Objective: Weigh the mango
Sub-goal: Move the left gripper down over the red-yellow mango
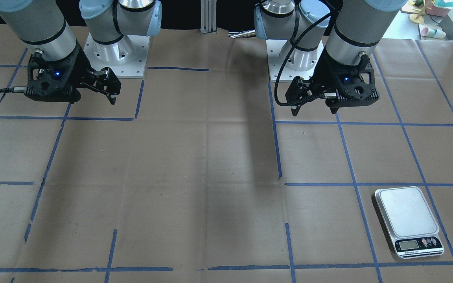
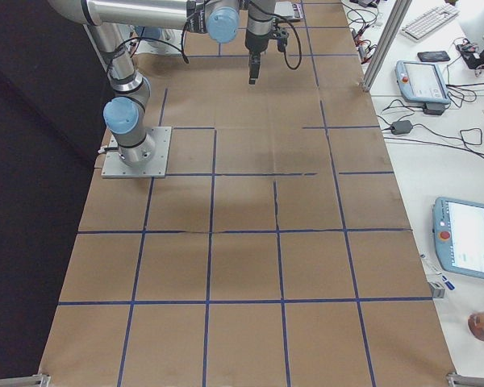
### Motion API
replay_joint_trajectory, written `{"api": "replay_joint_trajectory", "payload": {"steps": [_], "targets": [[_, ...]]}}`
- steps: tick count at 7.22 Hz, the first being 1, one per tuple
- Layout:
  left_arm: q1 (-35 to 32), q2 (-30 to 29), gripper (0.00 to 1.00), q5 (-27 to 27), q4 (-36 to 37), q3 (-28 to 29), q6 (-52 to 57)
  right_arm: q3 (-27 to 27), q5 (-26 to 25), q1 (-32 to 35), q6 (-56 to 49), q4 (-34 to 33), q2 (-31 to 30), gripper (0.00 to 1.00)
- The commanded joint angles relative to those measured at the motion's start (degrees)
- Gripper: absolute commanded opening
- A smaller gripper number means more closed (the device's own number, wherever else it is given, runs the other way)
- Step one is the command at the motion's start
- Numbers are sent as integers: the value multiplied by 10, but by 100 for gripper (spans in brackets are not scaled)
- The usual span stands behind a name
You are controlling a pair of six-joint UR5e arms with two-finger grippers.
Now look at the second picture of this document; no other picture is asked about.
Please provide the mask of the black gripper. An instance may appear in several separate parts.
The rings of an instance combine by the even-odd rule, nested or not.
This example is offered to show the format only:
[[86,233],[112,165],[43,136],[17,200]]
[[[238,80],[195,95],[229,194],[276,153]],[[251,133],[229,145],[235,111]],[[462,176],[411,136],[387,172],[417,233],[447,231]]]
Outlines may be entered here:
[[268,35],[246,35],[245,47],[249,52],[249,79],[250,85],[255,85],[260,73],[261,67],[261,53],[264,52],[269,45]]

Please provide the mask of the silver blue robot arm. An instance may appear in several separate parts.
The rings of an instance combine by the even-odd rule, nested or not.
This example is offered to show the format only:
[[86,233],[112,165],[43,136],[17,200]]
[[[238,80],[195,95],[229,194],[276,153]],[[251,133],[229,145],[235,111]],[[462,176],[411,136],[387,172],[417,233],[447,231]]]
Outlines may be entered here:
[[130,167],[143,166],[153,159],[156,141],[142,123],[150,83],[134,65],[120,26],[208,34],[224,44],[236,37],[240,11],[246,10],[245,46],[251,84],[259,76],[261,53],[277,31],[273,1],[52,1],[50,5],[63,17],[88,28],[115,92],[115,98],[104,107],[103,117],[117,143],[119,159]]

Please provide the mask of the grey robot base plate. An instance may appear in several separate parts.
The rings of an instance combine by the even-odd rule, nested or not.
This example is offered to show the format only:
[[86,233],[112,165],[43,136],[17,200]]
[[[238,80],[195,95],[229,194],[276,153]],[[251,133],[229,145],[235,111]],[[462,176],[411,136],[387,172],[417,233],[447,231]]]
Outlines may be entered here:
[[102,165],[104,178],[165,178],[172,127],[148,127],[144,142],[122,148],[112,135]]

